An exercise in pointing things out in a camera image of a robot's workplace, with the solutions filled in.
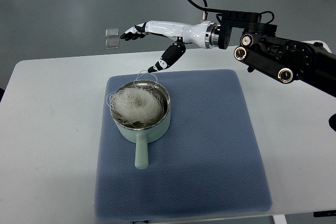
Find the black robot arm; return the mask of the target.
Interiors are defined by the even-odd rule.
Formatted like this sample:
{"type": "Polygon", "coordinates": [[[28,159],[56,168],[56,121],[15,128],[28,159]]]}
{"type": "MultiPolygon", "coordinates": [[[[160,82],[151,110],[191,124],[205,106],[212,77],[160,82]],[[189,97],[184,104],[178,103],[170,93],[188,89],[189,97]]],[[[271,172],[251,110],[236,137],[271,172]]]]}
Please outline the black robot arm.
{"type": "Polygon", "coordinates": [[[321,42],[300,42],[276,37],[277,26],[263,23],[263,13],[213,9],[206,0],[187,0],[203,12],[214,13],[219,22],[206,39],[220,49],[227,49],[233,28],[242,29],[236,60],[247,65],[248,72],[257,70],[280,83],[301,80],[331,96],[335,96],[335,55],[321,42]]]}

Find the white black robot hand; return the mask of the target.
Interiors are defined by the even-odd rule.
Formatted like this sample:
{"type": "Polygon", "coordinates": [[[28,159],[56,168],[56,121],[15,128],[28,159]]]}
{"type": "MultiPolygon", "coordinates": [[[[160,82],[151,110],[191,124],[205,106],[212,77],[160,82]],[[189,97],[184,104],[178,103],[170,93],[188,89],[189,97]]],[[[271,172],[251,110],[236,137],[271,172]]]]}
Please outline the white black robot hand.
{"type": "Polygon", "coordinates": [[[196,44],[200,48],[209,49],[214,45],[211,42],[212,32],[217,24],[205,21],[197,25],[185,23],[151,20],[135,25],[125,31],[120,38],[129,41],[157,35],[173,40],[173,43],[163,53],[160,59],[148,69],[149,73],[158,72],[171,67],[186,52],[186,44],[196,44]]]}

